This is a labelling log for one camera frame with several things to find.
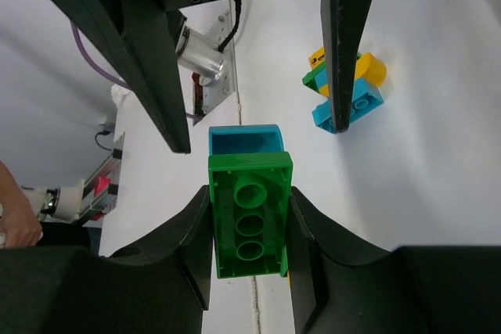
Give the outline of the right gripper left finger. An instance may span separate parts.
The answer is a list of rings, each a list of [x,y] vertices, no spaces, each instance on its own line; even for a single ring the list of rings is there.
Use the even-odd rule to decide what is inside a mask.
[[[75,246],[1,253],[4,333],[198,333],[211,290],[209,188],[141,239],[99,257]]]

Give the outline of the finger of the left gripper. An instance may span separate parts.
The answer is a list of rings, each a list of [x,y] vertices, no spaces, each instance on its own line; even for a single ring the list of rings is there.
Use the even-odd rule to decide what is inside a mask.
[[[153,0],[51,0],[135,93],[171,151],[191,151],[168,18]]]
[[[372,0],[321,0],[320,16],[334,130],[350,124],[355,63]]]

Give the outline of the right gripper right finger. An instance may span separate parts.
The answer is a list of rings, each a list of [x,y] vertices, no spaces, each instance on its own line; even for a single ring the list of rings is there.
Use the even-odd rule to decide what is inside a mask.
[[[498,246],[381,249],[292,189],[287,256],[298,333],[497,333]]]

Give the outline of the blue rectangular lego brick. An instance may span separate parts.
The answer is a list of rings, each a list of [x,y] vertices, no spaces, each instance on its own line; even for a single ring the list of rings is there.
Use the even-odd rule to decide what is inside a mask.
[[[355,81],[353,87],[350,124],[364,117],[367,113],[376,109],[383,103],[384,100],[379,88],[370,84],[366,79],[359,78]],[[337,133],[334,129],[329,101],[325,101],[323,104],[318,105],[312,111],[312,118],[316,127],[334,135]]]

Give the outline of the green rectangular lego brick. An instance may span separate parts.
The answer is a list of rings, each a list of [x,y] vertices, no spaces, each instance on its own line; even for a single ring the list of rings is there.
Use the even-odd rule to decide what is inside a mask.
[[[208,157],[219,278],[284,273],[292,174],[288,152]]]

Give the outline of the blue curved lego brick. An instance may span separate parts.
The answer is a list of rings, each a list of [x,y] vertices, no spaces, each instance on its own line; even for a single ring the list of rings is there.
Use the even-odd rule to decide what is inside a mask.
[[[283,152],[276,124],[213,126],[208,130],[209,155]]]

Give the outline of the yellow arch lego brick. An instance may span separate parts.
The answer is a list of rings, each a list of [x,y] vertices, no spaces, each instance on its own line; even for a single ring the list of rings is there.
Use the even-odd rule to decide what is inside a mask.
[[[387,76],[387,67],[373,54],[367,52],[355,64],[355,81],[364,79],[375,88],[379,88]]]

